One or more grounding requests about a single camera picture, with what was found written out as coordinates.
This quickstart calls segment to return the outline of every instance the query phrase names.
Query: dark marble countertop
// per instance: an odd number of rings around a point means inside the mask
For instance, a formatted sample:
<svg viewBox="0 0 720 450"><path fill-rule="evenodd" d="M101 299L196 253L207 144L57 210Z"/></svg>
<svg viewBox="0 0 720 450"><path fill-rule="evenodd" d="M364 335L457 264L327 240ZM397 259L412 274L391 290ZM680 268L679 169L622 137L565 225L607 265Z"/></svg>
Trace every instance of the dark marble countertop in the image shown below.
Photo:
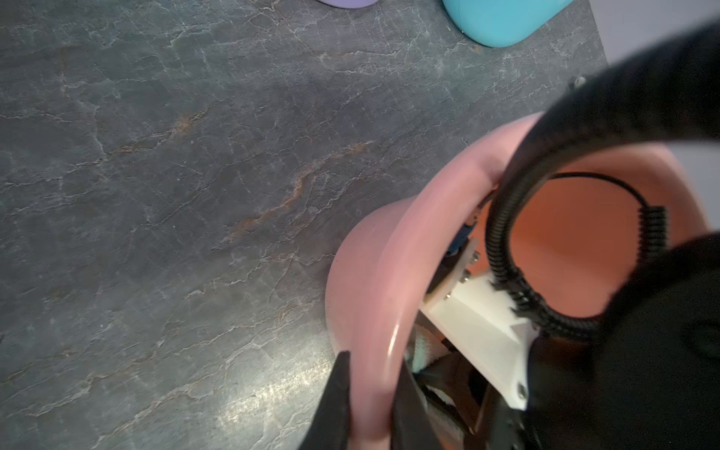
<svg viewBox="0 0 720 450"><path fill-rule="evenodd" d="M505 49L439 0L0 6L5 449L294 449L363 216L605 65L587 0Z"/></svg>

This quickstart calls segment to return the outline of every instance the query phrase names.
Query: gray wall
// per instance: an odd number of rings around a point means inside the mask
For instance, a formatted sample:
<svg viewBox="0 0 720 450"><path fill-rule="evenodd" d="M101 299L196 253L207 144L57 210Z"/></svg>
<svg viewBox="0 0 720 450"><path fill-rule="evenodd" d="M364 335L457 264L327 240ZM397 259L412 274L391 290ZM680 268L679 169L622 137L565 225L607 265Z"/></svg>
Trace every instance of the gray wall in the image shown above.
<svg viewBox="0 0 720 450"><path fill-rule="evenodd" d="M609 63L720 17L720 0L590 0ZM720 228L720 152L715 145L672 145L708 216Z"/></svg>

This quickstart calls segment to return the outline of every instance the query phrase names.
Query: coiled cable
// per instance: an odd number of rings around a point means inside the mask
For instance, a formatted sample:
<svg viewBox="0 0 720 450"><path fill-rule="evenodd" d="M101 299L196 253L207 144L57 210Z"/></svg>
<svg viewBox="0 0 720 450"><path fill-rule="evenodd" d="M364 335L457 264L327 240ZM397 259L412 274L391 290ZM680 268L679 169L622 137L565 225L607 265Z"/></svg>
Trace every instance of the coiled cable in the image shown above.
<svg viewBox="0 0 720 450"><path fill-rule="evenodd" d="M603 174L594 172L563 172L555 174L550 179L567 179L567 178L592 178L607 181L615 184L630 193L640 204L638 216L639 226L639 245L637 251L637 263L643 263L667 249L667 211L663 206L650 206L645 197L643 197L634 187L625 181Z"/></svg>
<svg viewBox="0 0 720 450"><path fill-rule="evenodd" d="M513 224L539 186L559 168L604 148L657 140L720 139L720 22L626 60L561 99L519 145L498 187L485 249L499 288L548 334L591 341L598 318L574 318L548 306L515 265ZM641 207L640 257L663 248L659 207Z"/></svg>

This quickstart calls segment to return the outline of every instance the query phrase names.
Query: pink bowl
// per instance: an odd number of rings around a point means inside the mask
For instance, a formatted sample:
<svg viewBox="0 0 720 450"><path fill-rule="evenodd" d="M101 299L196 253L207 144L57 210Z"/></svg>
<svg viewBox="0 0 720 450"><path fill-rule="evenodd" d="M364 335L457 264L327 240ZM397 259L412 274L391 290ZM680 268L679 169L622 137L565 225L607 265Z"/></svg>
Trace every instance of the pink bowl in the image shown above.
<svg viewBox="0 0 720 450"><path fill-rule="evenodd" d="M365 217L338 249L325 314L335 351L351 351L352 448L389 448L392 399L420 301L457 230L500 180L539 115L503 125L476 141L418 196ZM667 206L671 245L709 230L682 168L663 145L610 149L564 170L615 176L651 204ZM549 181L518 218L513 257L551 306L570 315L595 314L634 267L637 210L631 196L609 183ZM486 216L487 208L479 224ZM481 225L474 235L481 240L482 255ZM472 270L486 268L481 258Z"/></svg>

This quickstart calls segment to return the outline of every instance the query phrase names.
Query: white bracket plate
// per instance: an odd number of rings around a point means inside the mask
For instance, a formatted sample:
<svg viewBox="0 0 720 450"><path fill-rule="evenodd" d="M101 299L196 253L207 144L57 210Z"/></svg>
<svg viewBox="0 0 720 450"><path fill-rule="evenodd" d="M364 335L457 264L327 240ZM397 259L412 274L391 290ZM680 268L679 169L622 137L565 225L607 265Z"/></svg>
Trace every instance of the white bracket plate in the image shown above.
<svg viewBox="0 0 720 450"><path fill-rule="evenodd" d="M505 291L485 271L464 283L477 239L470 241L454 270L427 294L420 310L516 410L528 405L527 365L538 331L512 311Z"/></svg>

